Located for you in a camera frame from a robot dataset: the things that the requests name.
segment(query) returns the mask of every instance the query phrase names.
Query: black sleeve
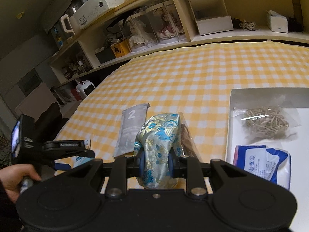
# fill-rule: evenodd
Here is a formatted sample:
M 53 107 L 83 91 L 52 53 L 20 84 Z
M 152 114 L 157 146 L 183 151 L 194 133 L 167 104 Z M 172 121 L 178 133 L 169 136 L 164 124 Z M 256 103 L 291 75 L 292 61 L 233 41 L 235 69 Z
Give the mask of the black sleeve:
M 22 226 L 15 205 L 5 192 L 0 182 L 0 228 L 5 232 L 17 232 Z

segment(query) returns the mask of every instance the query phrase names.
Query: human hand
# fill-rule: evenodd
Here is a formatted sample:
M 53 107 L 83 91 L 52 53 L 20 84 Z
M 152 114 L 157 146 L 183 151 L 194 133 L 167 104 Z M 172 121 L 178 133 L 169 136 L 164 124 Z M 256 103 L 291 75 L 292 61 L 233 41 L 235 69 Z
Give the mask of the human hand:
M 17 201 L 20 193 L 19 183 L 23 180 L 24 176 L 29 176 L 36 181 L 41 180 L 41 177 L 31 164 L 16 164 L 0 170 L 0 180 L 3 188 L 13 203 Z

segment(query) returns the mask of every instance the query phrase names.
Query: metal bolt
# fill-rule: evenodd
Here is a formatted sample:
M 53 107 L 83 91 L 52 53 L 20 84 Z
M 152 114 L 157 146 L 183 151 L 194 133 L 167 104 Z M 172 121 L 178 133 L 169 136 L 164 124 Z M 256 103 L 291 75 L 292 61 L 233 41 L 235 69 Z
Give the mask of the metal bolt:
M 113 187 L 107 191 L 107 194 L 116 197 L 122 194 L 122 191 L 119 188 Z
M 191 189 L 191 193 L 196 195 L 196 196 L 200 196 L 200 195 L 204 195 L 207 193 L 207 190 L 202 188 L 202 187 L 194 187 Z
M 160 194 L 153 194 L 152 197 L 155 198 L 155 199 L 159 199 L 161 197 L 161 195 Z

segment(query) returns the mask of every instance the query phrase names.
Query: barcode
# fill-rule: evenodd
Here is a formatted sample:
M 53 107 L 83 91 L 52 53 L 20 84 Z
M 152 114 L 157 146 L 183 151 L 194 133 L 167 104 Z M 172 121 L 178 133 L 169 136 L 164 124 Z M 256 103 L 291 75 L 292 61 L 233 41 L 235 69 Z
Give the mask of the barcode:
M 85 22 L 83 22 L 81 25 L 83 26 L 86 22 L 88 22 L 88 20 L 86 20 Z

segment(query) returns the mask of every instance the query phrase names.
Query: orange box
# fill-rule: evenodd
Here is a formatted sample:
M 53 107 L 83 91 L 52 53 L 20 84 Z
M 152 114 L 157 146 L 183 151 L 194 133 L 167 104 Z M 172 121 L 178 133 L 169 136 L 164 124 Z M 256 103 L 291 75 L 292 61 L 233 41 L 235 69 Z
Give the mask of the orange box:
M 111 48 L 116 57 L 121 57 L 131 52 L 127 39 L 124 39 L 121 43 L 111 45 Z

